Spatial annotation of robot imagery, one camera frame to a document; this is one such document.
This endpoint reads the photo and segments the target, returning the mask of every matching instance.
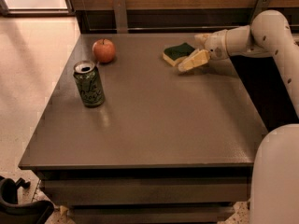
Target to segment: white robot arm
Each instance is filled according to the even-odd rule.
[[[208,50],[210,59],[231,56],[272,56],[283,83],[299,116],[299,47],[294,41],[286,18],[278,11],[260,13],[251,25],[212,35],[196,35],[195,40]]]

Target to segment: yellow sponge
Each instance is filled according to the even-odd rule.
[[[179,65],[180,72],[189,71],[195,67],[208,63],[210,55],[206,49],[196,49],[188,58],[184,59]]]
[[[170,63],[172,66],[176,66],[193,52],[194,48],[185,42],[179,46],[165,49],[163,53],[163,59]]]

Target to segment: white tile floor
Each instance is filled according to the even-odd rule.
[[[36,176],[18,163],[79,36],[77,21],[68,18],[0,17],[0,175],[32,182],[20,189],[19,202],[43,199]],[[249,223],[246,203],[221,224]],[[72,223],[55,211],[50,223]]]

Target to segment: table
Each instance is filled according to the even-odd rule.
[[[189,74],[162,59],[194,34],[81,35],[26,148],[34,171],[77,223],[216,222],[249,198],[267,130],[229,61]],[[73,66],[111,39],[99,65],[106,101],[80,100]]]

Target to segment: red apple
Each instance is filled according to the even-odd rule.
[[[100,63],[110,63],[115,57],[115,46],[108,39],[100,39],[93,43],[93,55]]]

